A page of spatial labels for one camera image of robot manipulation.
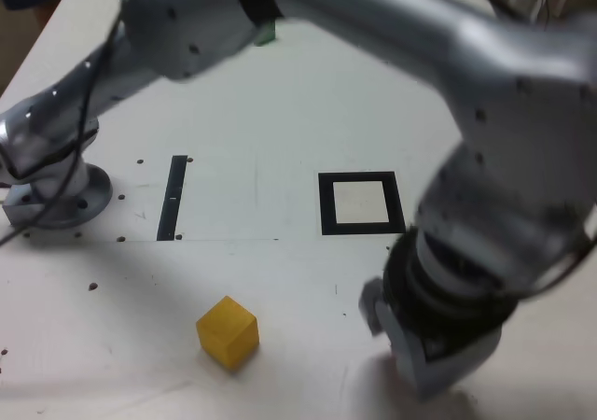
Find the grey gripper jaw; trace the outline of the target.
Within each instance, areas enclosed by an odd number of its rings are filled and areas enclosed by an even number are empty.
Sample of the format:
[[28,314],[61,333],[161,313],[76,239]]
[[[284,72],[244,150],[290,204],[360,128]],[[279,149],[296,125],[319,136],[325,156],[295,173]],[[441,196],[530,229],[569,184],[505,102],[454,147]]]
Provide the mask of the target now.
[[358,307],[372,336],[385,332],[387,306],[383,299],[383,286],[380,277],[365,283]]
[[393,315],[385,317],[385,333],[395,355],[400,378],[419,399],[431,399],[476,371],[497,348],[501,329],[470,341],[455,335],[425,338]]

